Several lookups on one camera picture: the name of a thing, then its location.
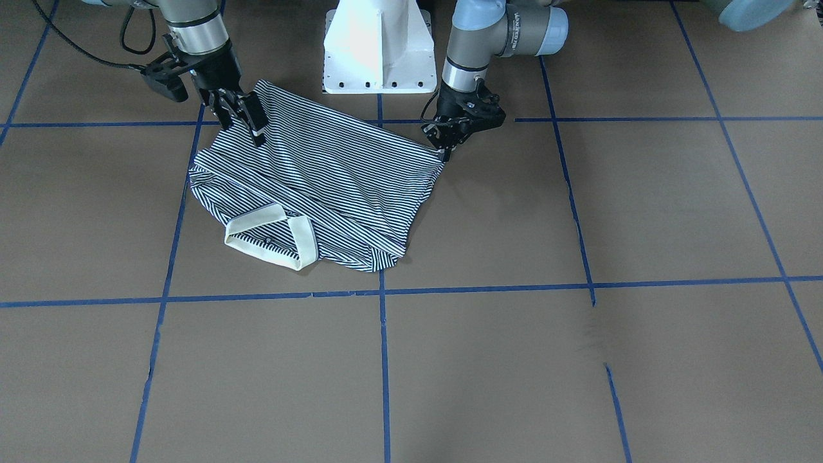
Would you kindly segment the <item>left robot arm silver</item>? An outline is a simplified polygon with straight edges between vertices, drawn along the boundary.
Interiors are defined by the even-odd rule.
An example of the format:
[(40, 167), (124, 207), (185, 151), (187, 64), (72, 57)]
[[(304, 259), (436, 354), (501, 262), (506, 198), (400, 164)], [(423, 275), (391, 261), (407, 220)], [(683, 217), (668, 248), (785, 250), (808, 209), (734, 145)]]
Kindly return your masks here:
[(821, 167), (821, 25), (801, 1), (748, 32), (700, 1), (458, 1), (449, 23), (415, 132), (441, 162)]

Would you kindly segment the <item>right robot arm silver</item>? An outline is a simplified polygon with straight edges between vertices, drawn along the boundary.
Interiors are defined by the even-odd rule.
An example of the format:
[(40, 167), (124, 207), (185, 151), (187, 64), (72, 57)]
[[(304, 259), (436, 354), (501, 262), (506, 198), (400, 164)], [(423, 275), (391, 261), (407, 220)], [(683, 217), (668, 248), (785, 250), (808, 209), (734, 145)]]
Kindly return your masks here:
[(254, 91), (244, 92), (242, 71), (217, 1), (94, 1), (98, 6), (158, 9), (168, 26), (167, 52), (136, 66), (148, 87), (173, 102), (185, 102), (182, 75), (191, 75), (203, 105), (224, 130), (242, 122), (256, 147), (265, 143), (268, 119)]

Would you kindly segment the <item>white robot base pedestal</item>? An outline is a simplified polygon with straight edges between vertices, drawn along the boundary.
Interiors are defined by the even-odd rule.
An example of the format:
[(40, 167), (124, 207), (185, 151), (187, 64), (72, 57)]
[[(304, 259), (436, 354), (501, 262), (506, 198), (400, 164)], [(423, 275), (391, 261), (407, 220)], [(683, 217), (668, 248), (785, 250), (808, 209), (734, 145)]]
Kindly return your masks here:
[(439, 82), (430, 13), (415, 1), (340, 1), (323, 46), (329, 94), (430, 94)]

